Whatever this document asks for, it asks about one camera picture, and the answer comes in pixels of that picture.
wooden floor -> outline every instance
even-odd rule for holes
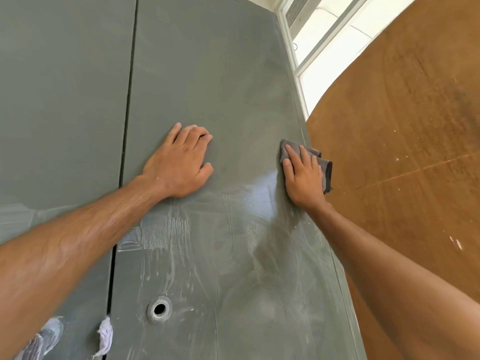
[[[332,205],[480,302],[479,10],[480,0],[416,0],[307,127],[333,161]],[[350,288],[369,360],[401,359]]]

forearm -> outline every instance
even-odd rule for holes
[[[377,321],[406,357],[470,359],[480,354],[478,303],[326,202],[309,215]]]
[[[1,359],[15,356],[87,270],[158,200],[159,193],[138,177],[0,246]]]

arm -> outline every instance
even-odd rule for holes
[[[156,203],[184,197],[213,172],[212,135],[176,124],[142,175],[117,191],[0,246],[0,358],[14,357],[88,269]]]
[[[322,192],[316,158],[287,147],[286,189],[321,229],[364,301],[406,359],[480,358],[480,305],[344,218]]]

white window frame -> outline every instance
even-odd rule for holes
[[[311,15],[320,3],[320,1],[321,0],[318,0],[318,2],[315,2],[315,4],[307,2],[301,13],[307,15],[310,13]],[[367,0],[353,0],[300,64],[297,61],[297,57],[293,49],[293,40],[290,34],[287,18],[285,17],[286,12],[293,3],[293,0],[277,1],[274,10],[280,23],[283,41],[285,42],[288,60],[290,62],[290,67],[293,72],[293,78],[297,87],[298,96],[300,97],[300,104],[305,121],[309,118],[309,114],[307,109],[307,103],[305,102],[305,97],[303,95],[302,83],[300,81],[301,75],[307,70],[307,68],[319,56],[319,54],[327,47],[327,45],[333,40],[333,38],[335,38],[335,36],[340,32],[340,30],[342,30],[342,28],[348,24],[353,15],[355,15],[355,13],[363,6],[366,1]]]

gray-green panel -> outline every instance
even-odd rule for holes
[[[119,243],[107,358],[364,359],[345,274],[286,196],[280,140],[308,138],[273,13],[139,0],[125,181],[177,121],[213,134],[215,172]],[[159,295],[173,311],[153,324]]]
[[[0,0],[0,242],[117,188],[135,0]],[[45,357],[98,350],[108,254]]]

